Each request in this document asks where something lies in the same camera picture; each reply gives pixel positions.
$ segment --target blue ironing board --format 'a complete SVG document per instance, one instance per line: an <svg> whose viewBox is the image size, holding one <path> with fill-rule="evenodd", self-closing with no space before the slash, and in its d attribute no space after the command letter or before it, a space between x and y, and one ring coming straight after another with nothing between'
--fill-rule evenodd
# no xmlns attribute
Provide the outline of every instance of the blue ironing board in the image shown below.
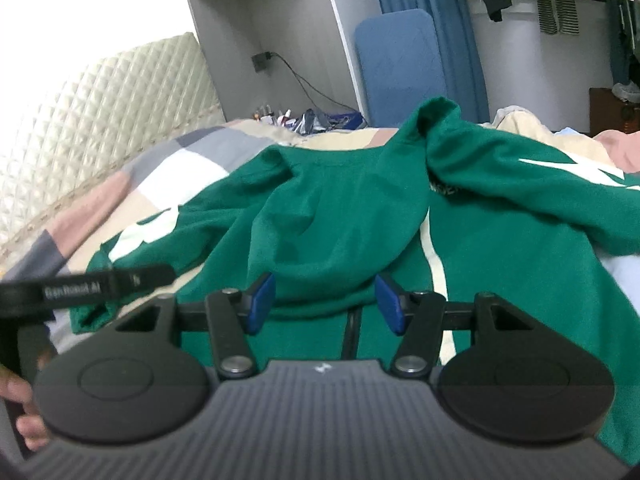
<svg viewBox="0 0 640 480"><path fill-rule="evenodd" d="M447 95L435 26L424 10L368 18L355 44L371 126L400 126L424 100Z"/></svg>

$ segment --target finger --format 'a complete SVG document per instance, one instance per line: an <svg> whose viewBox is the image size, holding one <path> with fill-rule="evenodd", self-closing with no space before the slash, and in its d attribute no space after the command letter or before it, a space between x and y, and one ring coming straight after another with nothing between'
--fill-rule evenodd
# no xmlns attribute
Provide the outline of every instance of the finger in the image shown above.
<svg viewBox="0 0 640 480"><path fill-rule="evenodd" d="M49 443L48 438L25 438L24 443L32 451L37 451Z"/></svg>
<svg viewBox="0 0 640 480"><path fill-rule="evenodd" d="M31 402L31 385L12 371L0 365L0 397L26 404Z"/></svg>
<svg viewBox="0 0 640 480"><path fill-rule="evenodd" d="M24 438L47 438L47 428L39 415L21 415L15 421L15 427Z"/></svg>
<svg viewBox="0 0 640 480"><path fill-rule="evenodd" d="M55 357L53 348L47 348L38 356L38 370L42 370Z"/></svg>
<svg viewBox="0 0 640 480"><path fill-rule="evenodd" d="M26 413L27 415L37 415L38 414L38 409L36 407L36 403L35 402L27 402L26 404L22 405L22 409L24 410L24 413Z"/></svg>

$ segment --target clutter on floor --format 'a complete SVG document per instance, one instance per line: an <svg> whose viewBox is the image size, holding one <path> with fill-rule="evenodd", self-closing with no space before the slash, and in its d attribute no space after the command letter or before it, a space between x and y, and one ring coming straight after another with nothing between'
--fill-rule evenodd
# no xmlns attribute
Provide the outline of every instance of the clutter on floor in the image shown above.
<svg viewBox="0 0 640 480"><path fill-rule="evenodd" d="M300 136L322 134L333 130L357 130L367 125L363 115L355 110L343 114L325 114L318 108L309 108L301 117L292 118L291 110L285 113L280 111L276 115L269 105L256 110L254 120L271 126L282 126Z"/></svg>

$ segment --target green jacket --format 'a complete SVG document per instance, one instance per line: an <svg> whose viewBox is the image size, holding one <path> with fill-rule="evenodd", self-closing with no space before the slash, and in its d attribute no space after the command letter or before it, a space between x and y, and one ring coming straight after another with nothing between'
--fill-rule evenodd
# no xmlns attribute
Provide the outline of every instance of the green jacket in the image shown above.
<svg viewBox="0 0 640 480"><path fill-rule="evenodd" d="M385 146L271 146L145 224L169 228L131 251L112 238L88 270L167 262L182 274L204 263L178 291L184 302L273 272L276 307L250 338L262 365L338 358L346 311L357 305L358 357L388 363L399 339L374 303L372 279L383 270L404 288L433 288L451 301L496 292L608 365L616 399L601 440L627 462L640 460L640 321L591 243L640 252L638 178L462 121L440 98ZM74 331L95 330L132 299L75 309ZM454 339L458 351L469 344L468 333ZM182 347L209 359L204 334L183 335Z"/></svg>

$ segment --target gray fabric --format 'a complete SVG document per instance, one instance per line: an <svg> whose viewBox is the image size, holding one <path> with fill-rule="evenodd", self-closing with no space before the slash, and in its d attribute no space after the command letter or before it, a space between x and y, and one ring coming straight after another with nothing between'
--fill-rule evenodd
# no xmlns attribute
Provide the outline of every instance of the gray fabric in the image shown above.
<svg viewBox="0 0 640 480"><path fill-rule="evenodd" d="M65 259L47 231L43 231L25 257L7 271L3 281L34 280L56 274Z"/></svg>
<svg viewBox="0 0 640 480"><path fill-rule="evenodd" d="M221 130L223 128L225 128L225 126L213 126L212 128L203 128L201 130L195 130L194 132L190 132L188 134L185 134L185 135L183 135L181 137L178 137L175 140L183 148L186 148L187 146L191 146L194 142L197 142L198 140L202 139L203 137L206 137L211 132L215 132L215 131Z"/></svg>
<svg viewBox="0 0 640 480"><path fill-rule="evenodd" d="M136 189L158 167L158 160L165 160L178 150L180 150L180 144L178 144L177 139L168 140L167 142L161 142L150 150L146 150L134 160L128 162L122 170L129 173L131 178L130 190Z"/></svg>
<svg viewBox="0 0 640 480"><path fill-rule="evenodd" d="M205 156L230 173L272 144L274 142L267 137L252 137L240 130L224 128L186 148Z"/></svg>

